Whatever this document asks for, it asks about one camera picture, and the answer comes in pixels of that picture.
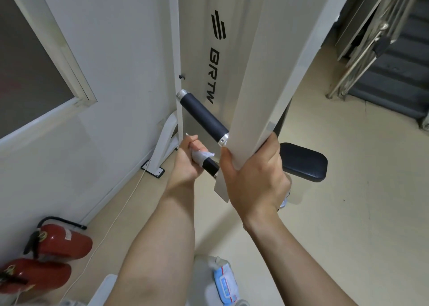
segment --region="tiled floor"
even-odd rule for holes
[[[303,79],[280,140],[322,152],[327,178],[294,178],[283,222],[336,282],[360,305],[427,305],[429,300],[429,137],[415,121],[348,97],[327,100],[335,53],[320,50]],[[88,302],[126,251],[161,196],[174,154],[161,179],[145,175],[86,273],[68,298]],[[90,223],[98,245],[141,176],[139,171]],[[229,260],[243,298],[281,305],[257,249],[232,206],[203,174],[196,182],[196,253]],[[69,284],[87,258],[75,261]],[[58,299],[67,287],[50,294]]]

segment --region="staircase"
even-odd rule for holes
[[[414,119],[429,111],[429,0],[416,0],[398,39],[348,94]]]

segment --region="foam roller pad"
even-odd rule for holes
[[[326,177],[328,160],[320,152],[292,143],[280,144],[283,171],[312,182],[321,182]]]

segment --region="white wall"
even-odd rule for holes
[[[98,102],[0,160],[1,263],[44,216],[88,221],[175,109],[169,0],[46,2]]]

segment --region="fire extinguisher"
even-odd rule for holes
[[[92,249],[92,239],[86,235],[71,231],[57,224],[43,223],[47,220],[58,220],[83,230],[86,226],[59,217],[45,217],[37,225],[37,230],[31,234],[25,246],[24,254],[33,252],[37,260],[39,255],[52,255],[59,258],[76,260],[86,256]]]
[[[19,258],[1,268],[0,293],[57,289],[66,284],[71,273],[72,267],[65,263]]]

